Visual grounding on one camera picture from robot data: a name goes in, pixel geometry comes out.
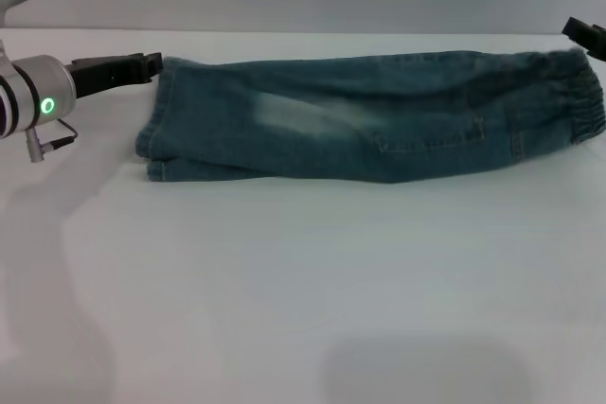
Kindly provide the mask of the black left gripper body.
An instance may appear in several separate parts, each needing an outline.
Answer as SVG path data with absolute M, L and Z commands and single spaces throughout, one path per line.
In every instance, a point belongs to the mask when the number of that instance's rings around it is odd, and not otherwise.
M 69 64 L 77 98 L 111 89 L 147 83 L 147 59 L 143 54 L 74 60 Z

